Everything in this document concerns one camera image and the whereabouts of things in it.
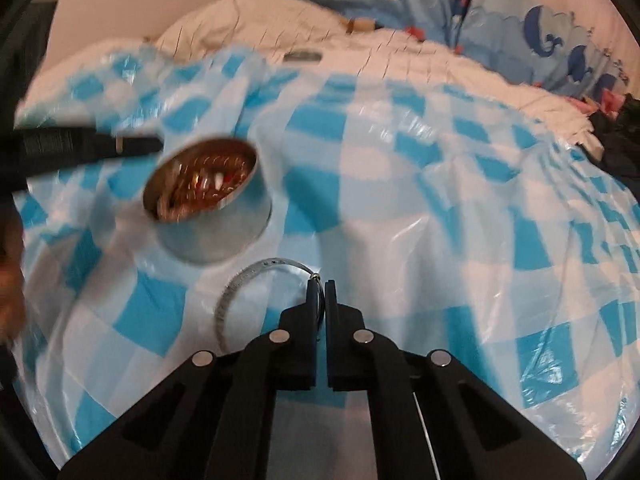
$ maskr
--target wire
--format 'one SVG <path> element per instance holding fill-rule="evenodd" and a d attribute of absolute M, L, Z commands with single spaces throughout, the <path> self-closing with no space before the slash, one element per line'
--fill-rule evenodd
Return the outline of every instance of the wire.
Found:
<path fill-rule="evenodd" d="M 238 272 L 231 281 L 225 287 L 225 290 L 222 292 L 218 303 L 216 304 L 216 308 L 214 311 L 214 332 L 216 333 L 216 339 L 218 341 L 218 348 L 221 354 L 229 353 L 229 348 L 226 343 L 225 338 L 225 321 L 226 321 L 226 313 L 228 312 L 232 301 L 234 300 L 238 290 L 245 285 L 247 282 L 252 280 L 258 274 L 264 272 L 265 270 L 269 270 L 272 267 L 276 266 L 289 266 L 295 267 L 297 269 L 304 270 L 309 273 L 309 279 L 314 280 L 318 285 L 318 318 L 317 318 L 317 329 L 318 334 L 320 333 L 320 329 L 322 328 L 322 322 L 324 320 L 324 312 L 326 310 L 324 304 L 324 292 L 322 291 L 322 281 L 320 278 L 320 274 L 317 272 L 313 272 L 309 267 L 304 264 L 301 264 L 295 260 L 289 260 L 288 258 L 267 258 L 265 260 L 260 260 L 246 267 L 245 269 Z"/>

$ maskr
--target bed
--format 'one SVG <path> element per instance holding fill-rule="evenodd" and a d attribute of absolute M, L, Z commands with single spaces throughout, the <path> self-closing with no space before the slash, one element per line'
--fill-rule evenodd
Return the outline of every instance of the bed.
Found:
<path fill-rule="evenodd" d="M 163 251 L 137 207 L 154 160 L 60 173 L 17 198 L 31 314 L 17 354 L 50 454 L 64 463 L 191 353 L 273 328 L 299 275 L 243 290 L 224 341 L 211 319 L 236 272 L 277 255 L 335 278 L 402 348 L 451 350 L 597 478 L 639 413 L 640 206 L 587 160 L 582 149 L 602 146 L 563 97 L 633 92 L 635 70 L 597 61 L 578 78 L 559 29 L 550 59 L 531 48 L 533 68 L 494 64 L 513 43 L 483 43 L 473 18 L 501 0 L 446 0 L 450 16 L 429 7 L 422 21 L 411 0 L 315 1 L 386 27 L 351 31 L 309 0 L 220 0 L 151 43 L 97 44 L 34 82 L 22 124 L 160 130 L 165 156 L 215 132 L 247 138 L 274 200 L 247 252 L 195 268 Z M 284 62 L 296 49 L 322 59 Z M 270 475 L 373 478 L 367 424 L 364 395 L 320 384 L 278 398 Z"/>

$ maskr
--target blue whale pattern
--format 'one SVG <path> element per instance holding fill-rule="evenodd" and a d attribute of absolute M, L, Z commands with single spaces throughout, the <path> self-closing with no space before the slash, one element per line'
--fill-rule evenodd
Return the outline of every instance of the blue whale pattern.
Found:
<path fill-rule="evenodd" d="M 564 46 L 562 38 L 556 38 L 553 34 L 547 34 L 545 44 L 540 37 L 540 14 L 542 6 L 533 7 L 524 19 L 524 38 L 527 44 L 540 57 L 550 57 L 556 50 L 556 46 Z"/>
<path fill-rule="evenodd" d="M 616 85 L 616 81 L 616 76 L 613 74 L 602 74 L 593 88 L 594 101 L 601 103 L 602 93 L 605 90 L 613 90 L 613 87 Z"/>
<path fill-rule="evenodd" d="M 569 59 L 567 60 L 569 66 L 568 75 L 574 82 L 581 82 L 587 74 L 593 73 L 593 68 L 587 67 L 587 60 L 584 55 L 586 48 L 585 45 L 578 45 L 569 54 Z"/>

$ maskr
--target silver screw head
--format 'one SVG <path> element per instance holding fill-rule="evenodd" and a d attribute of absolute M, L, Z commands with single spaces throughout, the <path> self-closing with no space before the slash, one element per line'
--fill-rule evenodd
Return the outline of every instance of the silver screw head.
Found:
<path fill-rule="evenodd" d="M 271 340 L 271 342 L 276 344 L 286 343 L 289 340 L 289 337 L 289 332 L 280 328 L 274 330 L 269 334 L 269 339 Z"/>
<path fill-rule="evenodd" d="M 353 333 L 353 338 L 358 342 L 358 343 L 371 343 L 373 341 L 373 332 L 371 330 L 356 330 Z"/>
<path fill-rule="evenodd" d="M 436 350 L 431 354 L 431 362 L 436 366 L 445 367 L 451 362 L 451 354 L 445 350 Z"/>
<path fill-rule="evenodd" d="M 206 350 L 201 350 L 191 358 L 191 362 L 197 367 L 208 366 L 213 362 L 213 354 Z"/>

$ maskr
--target tin can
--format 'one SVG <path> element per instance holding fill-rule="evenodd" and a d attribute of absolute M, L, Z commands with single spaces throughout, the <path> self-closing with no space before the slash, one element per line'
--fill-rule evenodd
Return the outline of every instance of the tin can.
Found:
<path fill-rule="evenodd" d="M 241 155 L 252 169 L 244 182 L 212 209 L 178 221 L 158 217 L 158 200 L 171 175 L 200 155 Z M 145 210 L 154 221 L 158 237 L 169 252 L 194 264 L 226 260 L 240 253 L 264 231 L 271 216 L 271 197 L 255 148 L 229 137 L 198 142 L 157 168 L 142 196 Z"/>

